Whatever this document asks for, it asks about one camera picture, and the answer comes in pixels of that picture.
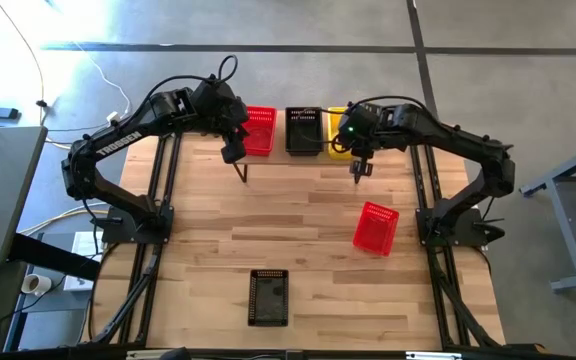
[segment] yellow container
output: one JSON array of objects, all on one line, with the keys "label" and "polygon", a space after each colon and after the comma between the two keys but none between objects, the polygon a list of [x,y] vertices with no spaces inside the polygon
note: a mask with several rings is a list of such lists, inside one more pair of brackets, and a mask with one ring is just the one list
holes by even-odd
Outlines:
[{"label": "yellow container", "polygon": [[[345,111],[345,107],[331,107],[328,111],[342,112]],[[332,138],[337,136],[339,130],[339,122],[341,121],[341,115],[339,114],[327,114],[328,115],[328,141],[332,141]],[[332,148],[332,144],[328,144],[328,155],[333,160],[352,160],[352,155],[350,151],[345,153],[338,153]]]}]

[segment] concrete floor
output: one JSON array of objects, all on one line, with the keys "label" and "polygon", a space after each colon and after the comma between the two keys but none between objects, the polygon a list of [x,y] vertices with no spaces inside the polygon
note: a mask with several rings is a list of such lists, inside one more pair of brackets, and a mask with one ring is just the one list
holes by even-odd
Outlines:
[{"label": "concrete floor", "polygon": [[[315,1],[41,1],[1,0],[33,43],[376,45],[414,44],[405,0]],[[64,15],[47,3],[57,3]],[[576,0],[417,0],[426,46],[576,47]],[[39,83],[34,65],[0,13],[0,105],[21,109],[20,125],[37,123]],[[422,98],[414,54],[238,53],[231,85],[248,104],[276,107],[340,105],[370,95]],[[123,109],[118,92],[104,84],[80,52],[40,51],[46,100],[54,103],[49,128],[103,123]],[[173,74],[215,72],[224,53],[95,52],[91,56],[133,102]],[[474,133],[515,144],[518,186],[576,152],[576,56],[428,56],[439,116]],[[175,86],[193,86],[183,83]],[[82,132],[54,133],[67,141]],[[46,145],[20,228],[78,204],[63,191],[58,161],[63,150]],[[101,164],[117,181],[124,155]],[[468,166],[469,175],[477,168]],[[576,290],[554,295],[549,281],[573,274],[563,237],[545,194],[518,193],[495,202],[507,235],[490,246],[495,292],[508,342],[538,342],[555,353],[576,355]],[[88,219],[64,221],[51,232],[88,230]],[[46,341],[35,324],[81,317],[61,314],[29,319],[25,347]]]}]

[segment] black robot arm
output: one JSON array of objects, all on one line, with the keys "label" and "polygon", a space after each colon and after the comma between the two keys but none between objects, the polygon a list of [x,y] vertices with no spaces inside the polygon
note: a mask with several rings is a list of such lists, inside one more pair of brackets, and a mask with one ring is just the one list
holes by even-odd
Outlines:
[{"label": "black robot arm", "polygon": [[241,124],[247,120],[246,105],[214,76],[194,91],[156,93],[130,118],[73,143],[61,163],[66,191],[76,200],[103,200],[129,213],[136,224],[156,224],[159,212],[154,199],[107,181],[97,171],[97,162],[147,136],[195,132],[221,136],[226,144],[221,150],[224,162],[234,163],[246,155],[242,139],[247,133]]},{"label": "black robot arm", "polygon": [[[503,236],[501,229],[479,224],[481,218],[477,219],[474,212],[464,219],[460,218],[485,198],[502,197],[513,191],[515,164],[508,154],[511,145],[504,145],[487,135],[480,137],[471,134],[459,126],[442,124],[427,109],[413,104],[383,108],[371,105],[370,108],[378,110],[350,106],[339,125],[337,142],[361,158],[361,161],[355,161],[351,166],[351,172],[357,180],[362,175],[370,175],[372,165],[367,160],[372,158],[374,151],[380,149],[396,148],[405,151],[410,145],[427,144],[476,161],[481,164],[481,171],[475,181],[454,197],[439,200],[431,213],[424,214],[427,223],[424,228],[441,235],[438,237],[441,240],[437,241],[449,240],[461,226],[471,228],[473,223],[477,223],[475,227],[479,226],[475,230],[485,228],[485,231],[474,231],[484,234],[484,238],[476,236],[477,239],[473,239],[478,245]],[[424,239],[430,242],[435,240],[433,236],[426,235],[423,235]]]}]

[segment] red basket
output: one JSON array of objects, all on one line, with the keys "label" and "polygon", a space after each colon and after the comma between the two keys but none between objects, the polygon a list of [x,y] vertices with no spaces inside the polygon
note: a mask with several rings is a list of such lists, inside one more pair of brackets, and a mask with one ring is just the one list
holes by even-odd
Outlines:
[{"label": "red basket", "polygon": [[352,244],[378,255],[390,255],[399,213],[367,202],[359,218]]},{"label": "red basket", "polygon": [[248,106],[248,121],[243,123],[249,136],[244,138],[246,155],[268,156],[275,139],[277,109],[262,106]]}]

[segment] wooden table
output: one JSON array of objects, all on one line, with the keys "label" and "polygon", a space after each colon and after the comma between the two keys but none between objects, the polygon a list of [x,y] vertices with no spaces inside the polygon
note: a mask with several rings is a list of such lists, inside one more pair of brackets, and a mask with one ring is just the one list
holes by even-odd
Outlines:
[{"label": "wooden table", "polygon": [[[283,139],[278,131],[268,158],[241,162],[283,165],[254,166],[244,184],[223,163],[221,141],[184,137],[172,199],[173,234],[162,258],[148,346],[439,349],[428,264],[414,222],[410,154],[377,153],[372,177],[355,185],[348,164],[307,166],[332,160],[325,153],[289,157]],[[148,138],[130,147],[121,186],[146,193],[156,143]],[[464,162],[442,151],[435,155],[444,196],[452,196],[467,183]],[[400,213],[387,258],[352,246],[365,201]],[[104,266],[95,298],[97,332],[126,296],[134,251],[133,245],[121,245]],[[486,263],[472,249],[454,252],[464,301],[503,343]],[[249,273],[258,268],[290,271],[288,327],[247,325]],[[134,329],[141,302],[137,309]],[[452,307],[446,311],[456,339]]]}]

